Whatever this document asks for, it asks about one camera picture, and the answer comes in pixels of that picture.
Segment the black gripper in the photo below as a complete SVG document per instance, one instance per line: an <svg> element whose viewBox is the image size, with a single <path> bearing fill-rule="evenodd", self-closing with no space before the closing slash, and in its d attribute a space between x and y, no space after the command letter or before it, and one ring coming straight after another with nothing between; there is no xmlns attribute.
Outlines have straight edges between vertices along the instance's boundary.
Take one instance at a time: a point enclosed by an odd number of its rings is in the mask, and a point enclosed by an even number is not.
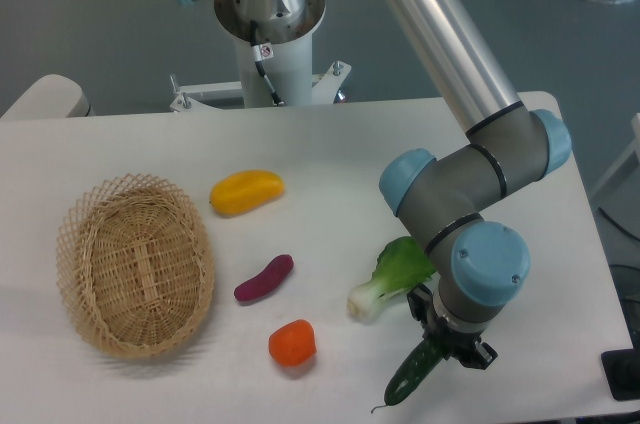
<svg viewBox="0 0 640 424"><path fill-rule="evenodd" d="M482 339L487 323L469 323L451 314L439 293L433 294L424 284L407 294L411 315L424 332L423 338L432 338L444 346L444 358L454 358L463 367L487 369L498 357L493 347Z"/></svg>

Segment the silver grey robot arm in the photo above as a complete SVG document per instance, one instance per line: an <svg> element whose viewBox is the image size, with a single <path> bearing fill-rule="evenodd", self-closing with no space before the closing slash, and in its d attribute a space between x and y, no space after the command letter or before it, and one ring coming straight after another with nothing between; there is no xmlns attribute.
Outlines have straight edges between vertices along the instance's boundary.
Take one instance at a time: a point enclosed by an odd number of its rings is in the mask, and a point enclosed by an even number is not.
<svg viewBox="0 0 640 424"><path fill-rule="evenodd" d="M482 332L519 292L530 258L515 231L481 213L561 167L571 139L554 114L525 107L459 0L387 1L468 138L443 159L406 152L381 175L387 205L440 275L435 291L412 291L409 306L426 341L467 368L484 369L496 354ZM312 78L308 38L325 1L214 4L237 43L245 105L310 104L321 83Z"/></svg>

